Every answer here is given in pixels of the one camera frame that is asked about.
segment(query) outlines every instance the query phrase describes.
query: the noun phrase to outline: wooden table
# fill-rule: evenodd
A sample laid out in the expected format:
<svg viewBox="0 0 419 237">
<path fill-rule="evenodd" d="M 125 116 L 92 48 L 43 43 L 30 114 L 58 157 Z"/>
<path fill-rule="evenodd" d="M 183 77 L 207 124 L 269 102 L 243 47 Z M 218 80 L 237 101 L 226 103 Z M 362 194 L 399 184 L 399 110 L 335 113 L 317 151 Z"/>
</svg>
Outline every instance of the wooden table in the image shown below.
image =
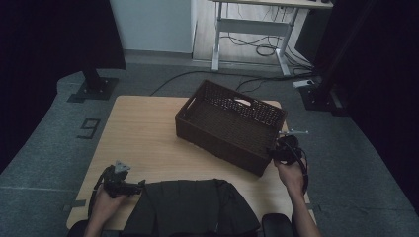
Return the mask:
<svg viewBox="0 0 419 237">
<path fill-rule="evenodd" d="M 186 101 L 187 98 L 117 98 L 77 196 L 77 200 L 86 200 L 86 205 L 72 208 L 68 228 L 87 219 L 92 189 L 104 169 L 114 165 L 116 160 L 131 166 L 126 177 L 128 183 L 144 179 L 146 183 L 227 180 L 244 196 L 259 220 L 272 212 L 291 217 L 291 201 L 273 164 L 259 178 L 176 136 L 175 114 Z M 128 198 L 105 228 L 123 230 L 139 198 Z"/>
<path fill-rule="evenodd" d="M 301 8 L 306 9 L 331 9 L 333 4 L 329 1 L 328 3 L 322 3 L 320 0 L 308 1 L 308 0 L 211 0 L 218 3 L 218 13 L 216 17 L 216 32 L 215 32 L 215 45 L 212 52 L 212 66 L 213 71 L 218 70 L 219 63 L 219 34 L 221 32 L 229 33 L 242 33 L 242 34 L 254 34 L 264 36 L 276 36 L 284 37 L 281 48 L 276 49 L 276 55 L 279 60 L 281 69 L 284 75 L 289 76 L 290 71 L 287 65 L 287 59 L 284 53 L 287 49 L 288 42 L 290 40 L 291 33 L 293 31 L 293 25 L 298 14 L 298 10 Z M 264 22 L 264 21 L 249 21 L 242 19 L 229 19 L 222 18 L 222 4 L 223 3 L 238 3 L 238 4 L 253 4 L 253 5 L 267 5 L 267 6 L 282 6 L 293 8 L 293 15 L 289 22 Z"/>
</svg>

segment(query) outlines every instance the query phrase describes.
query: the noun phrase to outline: metal frame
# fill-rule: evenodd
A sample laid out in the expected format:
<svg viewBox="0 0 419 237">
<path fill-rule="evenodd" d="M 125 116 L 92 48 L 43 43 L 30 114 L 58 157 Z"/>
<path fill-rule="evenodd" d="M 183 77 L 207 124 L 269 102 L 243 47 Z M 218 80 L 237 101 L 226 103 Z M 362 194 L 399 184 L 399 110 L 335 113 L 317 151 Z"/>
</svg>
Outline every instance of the metal frame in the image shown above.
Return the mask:
<svg viewBox="0 0 419 237">
<path fill-rule="evenodd" d="M 287 65 L 287 59 L 284 56 L 288 42 L 290 40 L 291 33 L 293 32 L 293 26 L 295 23 L 296 15 L 298 14 L 298 8 L 293 9 L 292 19 L 288 23 L 271 23 L 261 21 L 248 21 L 248 20 L 236 20 L 236 19 L 223 19 L 221 16 L 222 2 L 218 2 L 218 15 L 216 17 L 216 33 L 215 33 L 215 45 L 212 53 L 212 71 L 218 71 L 219 65 L 219 33 L 230 32 L 230 33 L 243 33 L 243 34 L 254 34 L 254 35 L 267 35 L 284 37 L 283 43 L 280 49 L 276 49 L 276 55 L 280 62 L 281 69 L 286 76 L 290 76 L 290 71 Z"/>
</svg>

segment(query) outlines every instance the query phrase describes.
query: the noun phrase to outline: black curtain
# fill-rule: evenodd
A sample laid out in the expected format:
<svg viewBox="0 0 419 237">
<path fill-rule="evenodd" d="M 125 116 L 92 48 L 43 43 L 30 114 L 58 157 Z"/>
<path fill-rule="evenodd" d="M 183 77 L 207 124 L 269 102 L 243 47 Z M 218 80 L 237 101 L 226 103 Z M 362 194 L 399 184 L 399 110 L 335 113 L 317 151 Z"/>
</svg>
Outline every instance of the black curtain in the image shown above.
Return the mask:
<svg viewBox="0 0 419 237">
<path fill-rule="evenodd" d="M 368 14 L 361 16 L 368 6 Z M 416 210 L 418 6 L 417 1 L 409 0 L 338 1 L 314 63 L 328 79 L 344 88 L 349 114 Z M 342 51 L 342 42 L 360 19 L 353 40 Z M 337 58 L 336 67 L 328 67 Z"/>
<path fill-rule="evenodd" d="M 25 144 L 62 77 L 126 69 L 109 0 L 0 2 L 1 171 Z"/>
</svg>

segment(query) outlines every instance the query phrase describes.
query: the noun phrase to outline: plastic basket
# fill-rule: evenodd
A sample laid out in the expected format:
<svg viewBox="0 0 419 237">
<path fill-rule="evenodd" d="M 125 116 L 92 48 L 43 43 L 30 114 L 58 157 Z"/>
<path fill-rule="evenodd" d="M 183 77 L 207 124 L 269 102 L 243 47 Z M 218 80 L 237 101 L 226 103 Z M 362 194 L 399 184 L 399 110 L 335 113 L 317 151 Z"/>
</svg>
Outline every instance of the plastic basket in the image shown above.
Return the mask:
<svg viewBox="0 0 419 237">
<path fill-rule="evenodd" d="M 271 162 L 287 112 L 204 81 L 176 114 L 176 133 L 214 156 L 257 176 Z"/>
</svg>

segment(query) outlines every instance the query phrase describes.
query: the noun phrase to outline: table leg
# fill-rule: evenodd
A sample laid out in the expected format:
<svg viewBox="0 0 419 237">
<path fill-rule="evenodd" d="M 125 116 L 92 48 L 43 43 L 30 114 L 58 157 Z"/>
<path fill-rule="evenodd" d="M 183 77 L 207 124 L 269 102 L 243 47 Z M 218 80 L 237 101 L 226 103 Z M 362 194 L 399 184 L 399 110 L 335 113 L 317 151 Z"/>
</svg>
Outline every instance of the table leg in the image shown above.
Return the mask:
<svg viewBox="0 0 419 237">
<path fill-rule="evenodd" d="M 219 62 L 219 29 L 221 22 L 221 10 L 222 3 L 218 3 L 218 16 L 216 17 L 216 33 L 215 33 L 215 45 L 213 46 L 212 52 L 212 71 L 218 71 L 218 62 Z"/>
<path fill-rule="evenodd" d="M 285 58 L 284 53 L 287 49 L 287 45 L 288 45 L 288 42 L 290 40 L 291 33 L 293 32 L 293 25 L 295 23 L 296 15 L 298 15 L 298 10 L 299 10 L 299 8 L 294 8 L 293 17 L 289 22 L 289 25 L 288 25 L 288 28 L 287 28 L 287 33 L 286 33 L 286 35 L 284 37 L 284 40 L 283 40 L 283 44 L 281 45 L 280 49 L 276 50 L 278 60 L 280 61 L 281 69 L 283 70 L 283 73 L 284 73 L 285 76 L 290 76 L 291 75 L 290 71 L 288 69 L 288 65 L 287 65 L 288 61 Z"/>
</svg>

